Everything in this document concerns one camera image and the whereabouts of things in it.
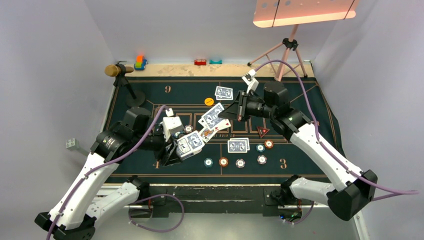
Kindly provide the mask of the blue green chip stack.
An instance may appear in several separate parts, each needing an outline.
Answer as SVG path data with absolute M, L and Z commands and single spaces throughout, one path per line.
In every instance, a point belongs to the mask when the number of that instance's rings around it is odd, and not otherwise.
M 214 161 L 213 161 L 213 159 L 211 159 L 211 158 L 206 158 L 206 159 L 204 160 L 204 166 L 205 166 L 206 168 L 211 168 L 213 165 L 214 165 Z

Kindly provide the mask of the brown white chip stack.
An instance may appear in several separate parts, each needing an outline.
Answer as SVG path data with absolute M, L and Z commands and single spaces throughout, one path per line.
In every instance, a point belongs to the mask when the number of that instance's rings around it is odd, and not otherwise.
M 235 165 L 237 168 L 244 168 L 246 165 L 246 162 L 243 159 L 239 158 L 236 160 Z

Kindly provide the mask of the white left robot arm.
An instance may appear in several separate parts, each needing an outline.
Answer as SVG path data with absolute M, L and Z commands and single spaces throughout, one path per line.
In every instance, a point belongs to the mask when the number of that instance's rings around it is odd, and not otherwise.
M 149 110 L 133 107 L 96 137 L 86 162 L 62 199 L 50 211 L 41 212 L 35 223 L 47 232 L 47 239 L 90 240 L 99 225 L 126 205 L 142 205 L 153 199 L 150 185 L 133 175 L 117 190 L 99 201 L 95 196 L 125 158 L 142 149 L 158 161 L 177 157 L 175 133 L 184 130 L 173 110 L 161 106 L 151 117 Z

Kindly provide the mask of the dealt card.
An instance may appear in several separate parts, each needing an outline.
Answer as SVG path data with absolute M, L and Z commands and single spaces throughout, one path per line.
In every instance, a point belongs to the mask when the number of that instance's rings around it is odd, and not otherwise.
M 217 100 L 233 100 L 233 89 L 232 88 L 219 88 L 216 92 Z
M 247 153 L 248 143 L 246 140 L 228 140 L 227 141 L 228 153 Z

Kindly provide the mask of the brown white chips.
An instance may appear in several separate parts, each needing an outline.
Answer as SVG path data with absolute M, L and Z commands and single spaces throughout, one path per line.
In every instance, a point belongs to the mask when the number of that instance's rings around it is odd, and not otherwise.
M 194 130 L 194 128 L 190 124 L 184 126 L 184 132 L 187 133 L 187 134 L 191 133 L 193 130 Z

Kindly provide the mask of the playing card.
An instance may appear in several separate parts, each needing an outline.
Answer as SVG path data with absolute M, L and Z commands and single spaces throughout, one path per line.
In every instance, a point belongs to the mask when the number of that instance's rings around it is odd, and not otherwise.
M 219 117 L 219 114 L 224 110 L 224 107 L 221 103 L 217 103 L 206 113 L 202 115 L 202 119 L 205 123 L 205 127 L 212 130 L 215 125 L 217 125 L 223 118 Z

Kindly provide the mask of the orange chip stack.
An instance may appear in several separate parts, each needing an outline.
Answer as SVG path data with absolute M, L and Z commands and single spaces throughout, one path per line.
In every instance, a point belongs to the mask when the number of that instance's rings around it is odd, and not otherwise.
M 227 167 L 228 166 L 228 164 L 229 164 L 229 160 L 226 158 L 226 157 L 221 157 L 220 159 L 219 159 L 219 161 L 218 161 L 218 163 L 219 163 L 219 165 L 221 166 L 221 167 Z

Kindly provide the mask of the blue playing card deck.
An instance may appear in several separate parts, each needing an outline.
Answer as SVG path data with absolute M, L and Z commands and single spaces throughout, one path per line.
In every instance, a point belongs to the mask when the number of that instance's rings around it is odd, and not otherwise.
M 179 138 L 176 144 L 176 154 L 182 160 L 198 154 L 205 146 L 205 142 L 197 130 Z

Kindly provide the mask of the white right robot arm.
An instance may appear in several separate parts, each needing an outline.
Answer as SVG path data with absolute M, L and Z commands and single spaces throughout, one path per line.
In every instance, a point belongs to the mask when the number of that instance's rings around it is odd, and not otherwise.
M 291 107 L 289 92 L 283 83 L 264 84 L 263 97 L 252 90 L 240 91 L 220 118 L 246 121 L 250 117 L 270 120 L 273 129 L 302 150 L 327 176 L 328 183 L 293 175 L 271 195 L 284 207 L 309 200 L 320 203 L 341 220 L 348 221 L 374 199 L 378 177 L 372 170 L 363 171 L 332 146 L 316 131 L 314 123 L 300 110 Z

